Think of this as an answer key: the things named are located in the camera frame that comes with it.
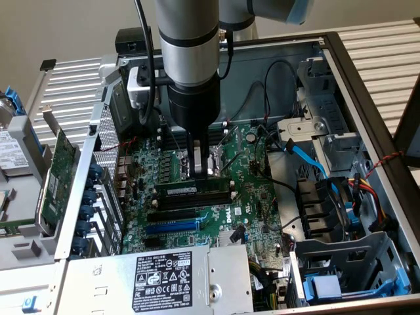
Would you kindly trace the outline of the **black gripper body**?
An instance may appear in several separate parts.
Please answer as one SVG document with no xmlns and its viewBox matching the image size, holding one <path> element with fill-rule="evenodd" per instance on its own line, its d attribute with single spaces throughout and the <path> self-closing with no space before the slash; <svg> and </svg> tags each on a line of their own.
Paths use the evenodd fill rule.
<svg viewBox="0 0 420 315">
<path fill-rule="evenodd" d="M 171 117 L 188 132 L 206 132 L 221 110 L 221 81 L 214 75 L 193 87 L 168 85 Z"/>
</svg>

